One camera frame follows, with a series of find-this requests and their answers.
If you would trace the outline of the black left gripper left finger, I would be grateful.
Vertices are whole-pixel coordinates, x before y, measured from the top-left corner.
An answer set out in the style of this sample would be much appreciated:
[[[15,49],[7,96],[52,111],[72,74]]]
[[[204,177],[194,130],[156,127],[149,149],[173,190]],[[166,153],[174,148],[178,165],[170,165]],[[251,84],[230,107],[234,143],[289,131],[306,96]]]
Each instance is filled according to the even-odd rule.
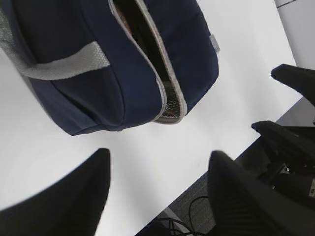
[[[110,151],[98,149],[67,176],[0,212],[2,236],[93,236],[109,194]]]

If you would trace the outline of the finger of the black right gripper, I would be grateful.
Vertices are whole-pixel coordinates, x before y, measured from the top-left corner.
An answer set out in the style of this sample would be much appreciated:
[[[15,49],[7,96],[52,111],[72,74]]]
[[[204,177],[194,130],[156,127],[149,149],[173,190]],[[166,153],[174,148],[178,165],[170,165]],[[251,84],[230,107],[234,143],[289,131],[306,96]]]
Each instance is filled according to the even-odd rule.
[[[315,105],[315,71],[281,64],[271,71],[271,77],[303,95]]]
[[[281,126],[272,121],[259,121],[252,129],[265,139],[291,170],[315,168],[315,128]]]

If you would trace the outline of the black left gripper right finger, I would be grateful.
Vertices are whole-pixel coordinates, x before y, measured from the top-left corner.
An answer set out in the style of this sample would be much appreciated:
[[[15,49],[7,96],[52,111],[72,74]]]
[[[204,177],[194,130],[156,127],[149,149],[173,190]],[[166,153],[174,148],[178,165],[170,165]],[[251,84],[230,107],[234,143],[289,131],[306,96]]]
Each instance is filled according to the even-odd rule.
[[[215,236],[313,236],[315,212],[270,189],[223,151],[211,153],[208,194]]]

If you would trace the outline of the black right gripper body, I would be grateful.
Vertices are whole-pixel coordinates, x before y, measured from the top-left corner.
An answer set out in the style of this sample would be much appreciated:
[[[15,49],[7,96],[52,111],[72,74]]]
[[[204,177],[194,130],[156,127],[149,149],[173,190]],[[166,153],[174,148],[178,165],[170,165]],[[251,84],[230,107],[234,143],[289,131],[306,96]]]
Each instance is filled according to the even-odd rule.
[[[258,179],[270,188],[292,197],[315,195],[315,157],[301,145],[264,142],[268,158]]]

